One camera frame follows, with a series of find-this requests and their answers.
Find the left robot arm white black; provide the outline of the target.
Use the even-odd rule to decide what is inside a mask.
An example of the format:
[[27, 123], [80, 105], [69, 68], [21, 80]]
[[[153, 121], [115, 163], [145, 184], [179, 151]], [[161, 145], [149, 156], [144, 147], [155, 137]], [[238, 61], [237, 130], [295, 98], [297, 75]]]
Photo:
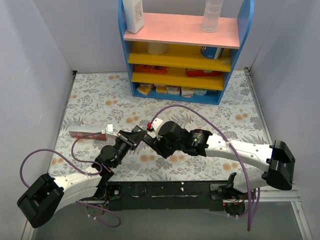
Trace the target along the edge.
[[23, 183], [27, 190], [18, 199], [17, 206], [34, 229], [43, 226], [67, 205], [85, 198], [103, 199], [107, 181], [114, 175], [112, 170], [122, 163], [128, 151], [137, 148], [147, 131], [136, 126], [131, 132], [121, 130], [115, 134], [104, 130], [98, 134], [114, 138], [115, 144], [104, 146], [87, 169], [77, 168], [75, 173], [59, 177], [45, 173], [32, 185]]

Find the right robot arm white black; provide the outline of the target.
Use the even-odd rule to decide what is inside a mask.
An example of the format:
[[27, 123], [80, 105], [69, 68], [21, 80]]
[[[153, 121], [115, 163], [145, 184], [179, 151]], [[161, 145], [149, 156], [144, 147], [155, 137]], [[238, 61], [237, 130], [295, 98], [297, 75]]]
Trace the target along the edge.
[[203, 129], [187, 131], [173, 121], [159, 118], [147, 126], [155, 133], [154, 150], [165, 159], [181, 151], [190, 156], [223, 158], [253, 166], [252, 170], [231, 176], [226, 192], [232, 199], [248, 189], [265, 186], [282, 191], [292, 189], [296, 159], [283, 141], [268, 145], [225, 140], [221, 134]]

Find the yellow tissue pack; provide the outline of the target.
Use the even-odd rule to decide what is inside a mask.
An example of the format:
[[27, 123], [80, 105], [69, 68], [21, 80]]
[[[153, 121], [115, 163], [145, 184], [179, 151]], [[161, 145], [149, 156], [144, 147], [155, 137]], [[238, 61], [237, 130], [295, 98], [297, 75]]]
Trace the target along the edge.
[[151, 90], [154, 88], [154, 84], [152, 83], [139, 83], [139, 86], [137, 87], [137, 92], [147, 96]]

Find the floral tablecloth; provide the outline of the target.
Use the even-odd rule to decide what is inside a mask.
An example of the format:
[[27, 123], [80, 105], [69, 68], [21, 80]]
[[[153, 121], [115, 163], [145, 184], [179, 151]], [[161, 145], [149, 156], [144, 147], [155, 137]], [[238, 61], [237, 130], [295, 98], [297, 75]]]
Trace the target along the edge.
[[[75, 141], [70, 126], [105, 127], [115, 131], [145, 128], [153, 116], [173, 121], [187, 130], [222, 131], [230, 140], [269, 144], [243, 71], [234, 71], [219, 105], [135, 97], [125, 72], [77, 74], [70, 92], [56, 141], [56, 154], [49, 173], [72, 174], [86, 169], [105, 145], [113, 140]], [[167, 159], [141, 143], [130, 151], [114, 170], [113, 181], [201, 181], [226, 180], [240, 164], [223, 158], [189, 156], [180, 151]]]

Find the red snack box on table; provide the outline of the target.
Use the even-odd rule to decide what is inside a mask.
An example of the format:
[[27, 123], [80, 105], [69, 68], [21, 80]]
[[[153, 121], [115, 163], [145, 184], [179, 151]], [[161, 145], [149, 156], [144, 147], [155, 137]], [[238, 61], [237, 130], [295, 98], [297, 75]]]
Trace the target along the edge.
[[68, 132], [72, 138], [76, 139], [85, 136], [85, 139], [107, 140], [106, 131], [102, 127], [70, 126]]

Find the orange red snack box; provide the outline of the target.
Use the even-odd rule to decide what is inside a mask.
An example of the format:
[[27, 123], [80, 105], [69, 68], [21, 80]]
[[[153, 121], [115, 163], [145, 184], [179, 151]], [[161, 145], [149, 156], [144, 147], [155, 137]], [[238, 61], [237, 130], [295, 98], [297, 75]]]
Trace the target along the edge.
[[169, 68], [167, 66], [148, 65], [148, 64], [135, 64], [134, 65], [135, 72], [166, 74], [168, 72], [168, 70], [169, 70]]

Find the red snack box on shelf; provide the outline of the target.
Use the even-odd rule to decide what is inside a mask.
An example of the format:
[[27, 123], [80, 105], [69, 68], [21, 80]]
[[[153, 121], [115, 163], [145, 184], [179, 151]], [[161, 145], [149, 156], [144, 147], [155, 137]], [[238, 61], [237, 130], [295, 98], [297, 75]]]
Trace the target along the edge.
[[212, 76], [219, 76], [222, 74], [221, 71], [203, 70], [203, 69], [195, 69], [195, 68], [186, 68], [185, 72], [188, 77], [212, 77]]

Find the blue wooden shelf unit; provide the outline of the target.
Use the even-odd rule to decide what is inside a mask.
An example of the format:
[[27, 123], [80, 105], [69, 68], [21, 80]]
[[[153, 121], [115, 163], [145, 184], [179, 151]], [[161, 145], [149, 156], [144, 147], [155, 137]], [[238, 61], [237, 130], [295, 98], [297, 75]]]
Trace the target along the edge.
[[[118, 28], [132, 95], [139, 83], [207, 89], [206, 95], [193, 96], [189, 102], [218, 105], [247, 40], [255, 3], [242, 2], [236, 18], [222, 17], [215, 32], [202, 31], [202, 17], [165, 13], [144, 14], [144, 27], [136, 34], [127, 30], [124, 5], [118, 2]], [[168, 44], [162, 55], [147, 52], [147, 42]], [[221, 57], [208, 59], [201, 47], [224, 48]], [[137, 72], [135, 64], [168, 67], [166, 74]], [[221, 75], [188, 77], [186, 68], [220, 71]]]

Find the blue white can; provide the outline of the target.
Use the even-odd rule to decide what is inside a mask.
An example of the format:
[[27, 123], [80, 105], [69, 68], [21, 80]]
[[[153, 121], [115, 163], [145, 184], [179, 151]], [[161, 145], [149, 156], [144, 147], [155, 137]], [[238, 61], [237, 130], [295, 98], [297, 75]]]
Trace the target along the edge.
[[223, 47], [210, 47], [210, 46], [202, 46], [200, 52], [203, 57], [207, 59], [217, 60], [223, 54]]

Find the white plastic bottle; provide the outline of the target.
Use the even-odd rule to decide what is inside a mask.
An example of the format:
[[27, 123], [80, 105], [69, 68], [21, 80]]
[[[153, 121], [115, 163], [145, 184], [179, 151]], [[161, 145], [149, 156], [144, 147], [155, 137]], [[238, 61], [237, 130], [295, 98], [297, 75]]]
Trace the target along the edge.
[[127, 31], [137, 34], [144, 27], [142, 0], [123, 0]]

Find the clear plastic water bottle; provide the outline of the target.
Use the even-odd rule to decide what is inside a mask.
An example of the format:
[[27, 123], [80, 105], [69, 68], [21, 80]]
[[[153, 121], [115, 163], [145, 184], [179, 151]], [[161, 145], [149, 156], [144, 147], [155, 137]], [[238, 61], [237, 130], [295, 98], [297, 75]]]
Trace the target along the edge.
[[223, 2], [223, 0], [206, 1], [201, 25], [204, 32], [213, 33], [217, 30]]

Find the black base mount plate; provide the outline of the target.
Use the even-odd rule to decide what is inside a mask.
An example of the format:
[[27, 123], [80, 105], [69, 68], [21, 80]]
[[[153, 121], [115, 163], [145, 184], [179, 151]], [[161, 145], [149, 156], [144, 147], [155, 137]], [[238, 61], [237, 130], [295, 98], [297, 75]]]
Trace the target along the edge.
[[111, 211], [194, 210], [223, 211], [224, 200], [238, 200], [242, 193], [226, 180], [111, 181], [99, 186], [94, 198], [106, 200]]

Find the aluminium frame rail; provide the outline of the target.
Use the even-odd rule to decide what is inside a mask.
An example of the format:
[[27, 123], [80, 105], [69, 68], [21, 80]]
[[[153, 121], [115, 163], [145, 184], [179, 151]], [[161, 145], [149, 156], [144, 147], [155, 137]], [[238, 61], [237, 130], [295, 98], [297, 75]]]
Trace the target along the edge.
[[[262, 107], [262, 102], [258, 96], [257, 88], [254, 82], [253, 73], [250, 67], [244, 68], [244, 74], [249, 85], [249, 89], [254, 101], [256, 112], [262, 124], [262, 130], [269, 144], [273, 144], [275, 138], [270, 133], [269, 124], [267, 122], [266, 111]], [[296, 183], [292, 184], [292, 190], [281, 191], [270, 186], [262, 188], [262, 201], [272, 203], [290, 203], [293, 210], [293, 216], [297, 223], [298, 231], [303, 240], [312, 240], [313, 236], [308, 225], [302, 203], [302, 195], [298, 191]]]

